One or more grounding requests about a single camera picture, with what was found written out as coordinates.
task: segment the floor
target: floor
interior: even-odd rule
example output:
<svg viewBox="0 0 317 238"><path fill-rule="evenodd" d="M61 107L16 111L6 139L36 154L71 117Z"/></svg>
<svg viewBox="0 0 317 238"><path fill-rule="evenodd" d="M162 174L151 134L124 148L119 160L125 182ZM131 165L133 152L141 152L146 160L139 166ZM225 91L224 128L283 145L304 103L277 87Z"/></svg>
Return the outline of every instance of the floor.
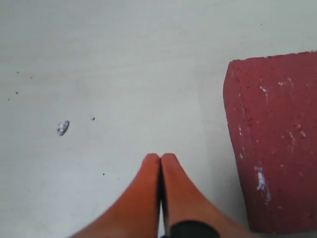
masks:
<svg viewBox="0 0 317 238"><path fill-rule="evenodd" d="M176 153L204 195L246 226L226 69L233 59L316 50L316 7L2 0L0 237L71 235L114 202L149 152Z"/></svg>

